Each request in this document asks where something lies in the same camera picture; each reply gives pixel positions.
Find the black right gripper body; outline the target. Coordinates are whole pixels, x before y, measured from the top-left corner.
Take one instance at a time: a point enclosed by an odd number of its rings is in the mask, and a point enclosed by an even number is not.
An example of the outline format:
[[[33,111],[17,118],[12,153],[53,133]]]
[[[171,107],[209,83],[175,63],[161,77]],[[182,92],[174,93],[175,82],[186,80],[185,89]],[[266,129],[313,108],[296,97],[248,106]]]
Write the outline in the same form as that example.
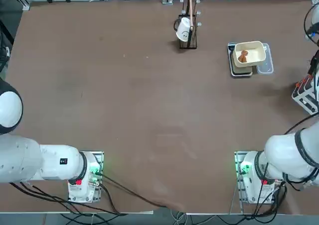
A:
[[[317,70],[317,65],[319,63],[319,50],[316,51],[314,56],[312,57],[310,61],[310,68],[308,70],[309,75],[313,75]]]

